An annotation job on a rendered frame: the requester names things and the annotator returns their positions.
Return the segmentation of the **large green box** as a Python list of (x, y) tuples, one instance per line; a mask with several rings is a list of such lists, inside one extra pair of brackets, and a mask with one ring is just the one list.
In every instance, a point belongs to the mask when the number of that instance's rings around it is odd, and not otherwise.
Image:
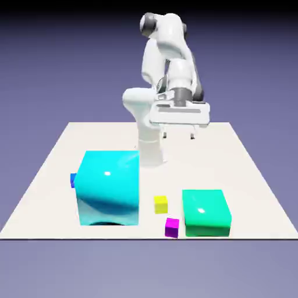
[(228, 237), (232, 215), (222, 190), (183, 190), (187, 237)]

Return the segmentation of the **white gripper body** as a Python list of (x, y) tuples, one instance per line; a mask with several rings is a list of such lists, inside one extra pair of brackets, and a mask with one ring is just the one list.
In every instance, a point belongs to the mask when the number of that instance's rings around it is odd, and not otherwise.
[(149, 112), (149, 121), (166, 125), (208, 125), (210, 105), (206, 102), (186, 102), (185, 107), (174, 106), (173, 101), (156, 101)]

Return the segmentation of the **large cyan box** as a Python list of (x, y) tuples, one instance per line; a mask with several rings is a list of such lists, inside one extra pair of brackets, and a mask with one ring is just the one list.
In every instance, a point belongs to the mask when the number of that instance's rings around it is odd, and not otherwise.
[(83, 226), (139, 224), (139, 152), (86, 151), (74, 179)]

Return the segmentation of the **small yellow cube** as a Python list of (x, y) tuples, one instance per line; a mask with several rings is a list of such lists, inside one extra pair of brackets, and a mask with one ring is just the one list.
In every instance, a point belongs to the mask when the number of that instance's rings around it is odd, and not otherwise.
[(168, 200), (166, 196), (154, 196), (154, 211), (156, 214), (168, 213)]

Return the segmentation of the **small magenta cube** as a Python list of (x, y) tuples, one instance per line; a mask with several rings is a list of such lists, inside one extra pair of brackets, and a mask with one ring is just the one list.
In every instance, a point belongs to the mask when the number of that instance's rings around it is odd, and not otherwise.
[(178, 238), (179, 234), (179, 219), (167, 218), (165, 222), (165, 236)]

